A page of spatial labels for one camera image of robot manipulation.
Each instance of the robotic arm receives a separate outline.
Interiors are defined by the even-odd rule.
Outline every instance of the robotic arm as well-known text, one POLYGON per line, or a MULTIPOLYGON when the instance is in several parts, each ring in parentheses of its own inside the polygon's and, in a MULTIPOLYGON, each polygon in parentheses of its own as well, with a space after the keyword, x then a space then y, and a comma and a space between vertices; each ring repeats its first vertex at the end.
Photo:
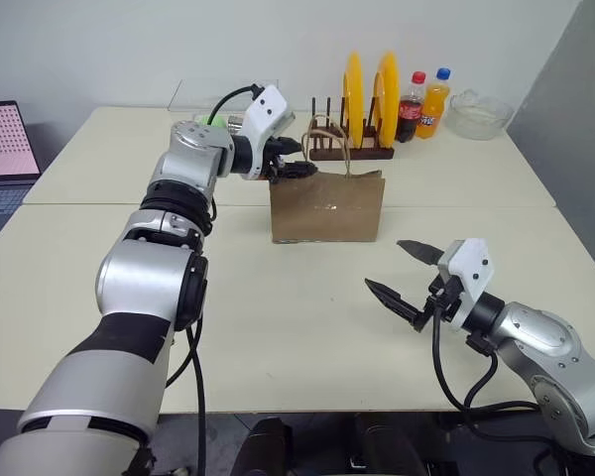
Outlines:
POLYGON ((550 312, 505 304, 485 293, 494 266, 482 239, 455 241, 445 252, 416 241, 399 245, 438 267, 423 310, 366 280, 371 292, 418 332, 438 315, 469 332, 467 343, 476 351, 497 352, 530 387, 556 441, 568 451, 595 456, 595 360, 573 326, 550 312))
POLYGON ((20 418, 20 434, 0 447, 0 476, 150 474, 147 443, 173 336, 202 316, 202 246, 216 179, 274 179, 290 170, 279 155, 299 151, 299 144, 272 136, 293 120, 270 85, 247 109, 238 135, 190 121, 173 126, 140 209, 99 269, 101 321, 53 369, 20 418))

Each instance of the orange soda bottle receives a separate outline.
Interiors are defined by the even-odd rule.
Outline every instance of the orange soda bottle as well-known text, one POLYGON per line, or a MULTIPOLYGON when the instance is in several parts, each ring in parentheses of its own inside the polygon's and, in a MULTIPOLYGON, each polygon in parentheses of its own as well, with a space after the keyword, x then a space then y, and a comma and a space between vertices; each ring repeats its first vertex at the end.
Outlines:
POLYGON ((417 137, 429 139, 436 132, 436 126, 445 108, 445 98, 449 95, 449 74, 448 68, 440 67, 436 73, 436 80, 427 86, 425 102, 416 126, 417 137))

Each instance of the red bottle cap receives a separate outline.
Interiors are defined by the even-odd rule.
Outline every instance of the red bottle cap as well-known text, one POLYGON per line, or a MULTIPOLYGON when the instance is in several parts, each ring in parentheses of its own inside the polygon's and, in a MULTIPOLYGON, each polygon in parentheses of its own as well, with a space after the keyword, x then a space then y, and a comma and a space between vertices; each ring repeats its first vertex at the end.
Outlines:
POLYGON ((425 82, 425 73, 423 71, 415 71, 413 74, 414 84, 423 84, 425 82))

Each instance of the laptop screen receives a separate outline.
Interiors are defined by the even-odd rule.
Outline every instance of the laptop screen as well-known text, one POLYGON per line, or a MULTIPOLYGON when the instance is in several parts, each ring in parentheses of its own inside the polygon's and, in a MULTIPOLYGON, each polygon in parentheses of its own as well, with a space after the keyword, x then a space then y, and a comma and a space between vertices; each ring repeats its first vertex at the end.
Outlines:
POLYGON ((34 179, 39 174, 17 104, 0 102, 0 179, 34 179))

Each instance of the yellow plate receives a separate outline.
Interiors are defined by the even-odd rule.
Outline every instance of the yellow plate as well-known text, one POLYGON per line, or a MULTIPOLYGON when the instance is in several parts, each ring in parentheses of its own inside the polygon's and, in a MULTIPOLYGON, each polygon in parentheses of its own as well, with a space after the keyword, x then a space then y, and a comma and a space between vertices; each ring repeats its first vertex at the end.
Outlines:
POLYGON ((344 116, 348 118, 348 132, 352 146, 358 148, 364 132, 364 95, 361 84, 361 62, 356 52, 348 57, 344 73, 344 116))
POLYGON ((399 117, 399 70, 395 54, 387 52, 379 63, 373 87, 375 108, 372 123, 377 127, 381 119, 379 144, 393 147, 399 117))

